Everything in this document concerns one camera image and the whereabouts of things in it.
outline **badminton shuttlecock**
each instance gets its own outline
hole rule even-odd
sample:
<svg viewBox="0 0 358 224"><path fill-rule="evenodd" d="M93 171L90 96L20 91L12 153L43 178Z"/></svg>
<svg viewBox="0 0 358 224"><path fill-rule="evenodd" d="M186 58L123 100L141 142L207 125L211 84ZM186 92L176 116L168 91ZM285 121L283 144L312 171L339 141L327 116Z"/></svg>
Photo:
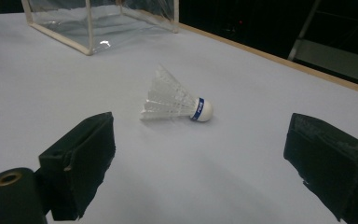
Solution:
<svg viewBox="0 0 358 224"><path fill-rule="evenodd" d="M213 108L208 101L194 97L160 65L147 94L141 119L190 116L193 120L207 121L212 113Z"/></svg>

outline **transparent box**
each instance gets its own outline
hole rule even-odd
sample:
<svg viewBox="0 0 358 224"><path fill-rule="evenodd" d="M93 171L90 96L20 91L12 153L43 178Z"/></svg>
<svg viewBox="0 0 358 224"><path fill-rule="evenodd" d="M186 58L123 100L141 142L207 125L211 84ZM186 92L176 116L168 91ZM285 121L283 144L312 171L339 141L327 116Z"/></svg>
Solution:
<svg viewBox="0 0 358 224"><path fill-rule="evenodd" d="M178 31L179 0L21 0L27 22L86 55L134 35Z"/></svg>

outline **white table surface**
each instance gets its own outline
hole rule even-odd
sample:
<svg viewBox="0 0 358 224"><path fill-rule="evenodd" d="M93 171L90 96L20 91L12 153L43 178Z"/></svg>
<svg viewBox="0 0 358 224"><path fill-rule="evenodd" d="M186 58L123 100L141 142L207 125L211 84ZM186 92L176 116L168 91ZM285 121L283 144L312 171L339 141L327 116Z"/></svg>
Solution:
<svg viewBox="0 0 358 224"><path fill-rule="evenodd" d="M139 120L159 63L213 104L209 122ZM89 57L0 15L0 172L36 170L106 111L117 154L78 223L337 223L282 154L295 112L358 138L358 91L187 30Z"/></svg>

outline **white shuttlecock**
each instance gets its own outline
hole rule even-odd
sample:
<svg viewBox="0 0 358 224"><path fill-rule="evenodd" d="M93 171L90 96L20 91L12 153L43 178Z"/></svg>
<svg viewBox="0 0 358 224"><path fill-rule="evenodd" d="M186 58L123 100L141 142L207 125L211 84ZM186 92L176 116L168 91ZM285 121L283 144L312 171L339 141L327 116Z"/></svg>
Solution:
<svg viewBox="0 0 358 224"><path fill-rule="evenodd" d="M141 119L163 119L190 116L193 120L207 121L212 117L212 105L190 94L161 65L152 80Z"/></svg>

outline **blue band on shuttlecock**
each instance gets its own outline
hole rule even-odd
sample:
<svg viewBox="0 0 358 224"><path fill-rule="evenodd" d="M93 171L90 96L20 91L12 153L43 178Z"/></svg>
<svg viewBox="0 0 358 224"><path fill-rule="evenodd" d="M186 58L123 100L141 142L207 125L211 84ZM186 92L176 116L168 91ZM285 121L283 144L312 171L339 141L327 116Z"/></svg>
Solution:
<svg viewBox="0 0 358 224"><path fill-rule="evenodd" d="M204 106L204 99L200 98L199 99L199 105L197 106L197 110L196 110L196 113L194 114L193 116L193 120L197 120L199 119L201 113L202 113L202 109L203 109L203 106Z"/></svg>

